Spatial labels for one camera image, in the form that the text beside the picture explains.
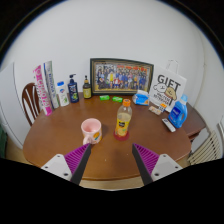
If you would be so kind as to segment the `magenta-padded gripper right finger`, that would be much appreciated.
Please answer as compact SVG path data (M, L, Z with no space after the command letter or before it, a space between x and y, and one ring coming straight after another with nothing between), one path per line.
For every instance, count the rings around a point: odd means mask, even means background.
M139 144L132 145L132 154L136 160L142 181L148 185L182 169L169 155L158 155Z

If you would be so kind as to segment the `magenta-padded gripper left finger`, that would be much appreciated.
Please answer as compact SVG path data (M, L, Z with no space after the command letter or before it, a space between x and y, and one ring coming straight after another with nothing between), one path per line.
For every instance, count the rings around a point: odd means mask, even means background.
M56 154L42 169L79 185L90 154L91 145L85 144L66 155Z

